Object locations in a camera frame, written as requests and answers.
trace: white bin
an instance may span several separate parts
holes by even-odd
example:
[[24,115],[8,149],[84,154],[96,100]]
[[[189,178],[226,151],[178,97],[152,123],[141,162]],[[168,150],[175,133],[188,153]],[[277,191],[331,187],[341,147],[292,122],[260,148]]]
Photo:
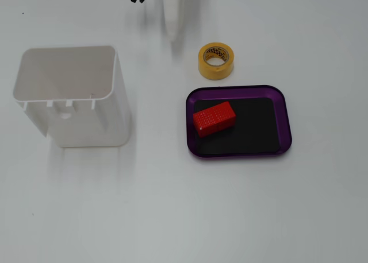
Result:
[[111,46],[35,48],[22,57],[14,98],[60,147],[120,146],[131,114]]

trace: red sponge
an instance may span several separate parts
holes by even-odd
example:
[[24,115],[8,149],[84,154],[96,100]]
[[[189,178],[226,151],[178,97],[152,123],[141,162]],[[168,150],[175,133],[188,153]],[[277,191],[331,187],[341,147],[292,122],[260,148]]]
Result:
[[200,137],[216,133],[235,125],[235,113],[228,101],[193,115],[194,126]]

